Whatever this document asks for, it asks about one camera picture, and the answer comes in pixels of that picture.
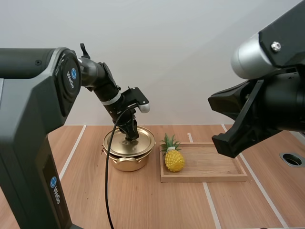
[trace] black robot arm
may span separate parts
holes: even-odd
[[[212,110],[235,120],[212,137],[220,154],[243,150],[281,132],[305,131],[305,1],[243,43],[232,57],[248,81],[213,94]]]
[[[78,59],[67,48],[0,49],[0,186],[20,228],[79,229],[47,135],[65,123],[81,85],[97,94],[114,121],[132,104],[149,111],[138,88],[120,93],[106,64],[87,53]],[[138,137],[134,113],[119,123],[128,140]]]
[[[81,85],[94,91],[112,117],[113,123],[120,113],[132,104],[137,104],[142,113],[149,112],[149,101],[139,88],[129,88],[121,93],[121,88],[116,85],[108,66],[105,63],[92,61],[83,43],[81,49],[83,51],[83,56],[79,59]],[[126,139],[130,141],[139,137],[134,113],[135,109],[126,111],[118,123],[120,131],[126,134]]]

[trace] white wall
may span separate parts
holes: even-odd
[[[65,46],[106,62],[118,85],[150,100],[140,124],[232,121],[207,98],[240,82],[230,58],[244,40],[300,0],[2,0],[2,47]],[[66,124],[107,125],[94,93],[82,89]]]

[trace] table surface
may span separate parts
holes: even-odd
[[[165,133],[182,142],[211,142],[221,125],[145,126],[157,144]],[[60,173],[83,126],[63,126],[49,134]],[[111,126],[87,126],[61,180],[74,224],[110,228],[104,201],[105,154]],[[283,152],[305,157],[305,146],[283,131],[239,156],[248,181],[241,183],[161,183],[158,147],[134,172],[109,166],[109,206],[116,229],[245,229],[305,227],[305,167],[289,167]],[[19,228],[0,191],[0,229]]]

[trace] artificial pineapple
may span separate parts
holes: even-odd
[[[165,152],[165,165],[172,172],[180,171],[184,166],[184,158],[178,149],[180,142],[175,141],[175,135],[170,139],[165,134],[164,144],[162,144],[162,151]]]

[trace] wooden tray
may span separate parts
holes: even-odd
[[[185,159],[179,172],[167,169],[160,151],[161,182],[245,182],[247,174],[238,158],[217,153],[214,143],[181,143],[179,148]]]

